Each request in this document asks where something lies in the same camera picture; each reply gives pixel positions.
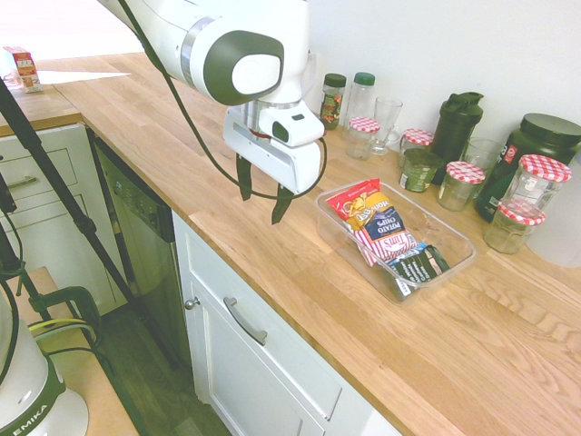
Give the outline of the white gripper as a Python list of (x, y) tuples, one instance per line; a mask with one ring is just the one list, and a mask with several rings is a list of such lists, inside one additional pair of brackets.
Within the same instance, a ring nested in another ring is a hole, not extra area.
[(280, 140), (260, 138), (243, 123), (242, 109), (227, 109), (223, 128), (225, 143), (237, 153), (236, 171), (243, 201), (251, 198), (251, 165), (255, 165), (278, 185), (271, 224), (279, 223), (289, 209), (294, 194), (305, 193), (317, 183), (321, 151), (316, 138), (305, 144), (289, 146)]

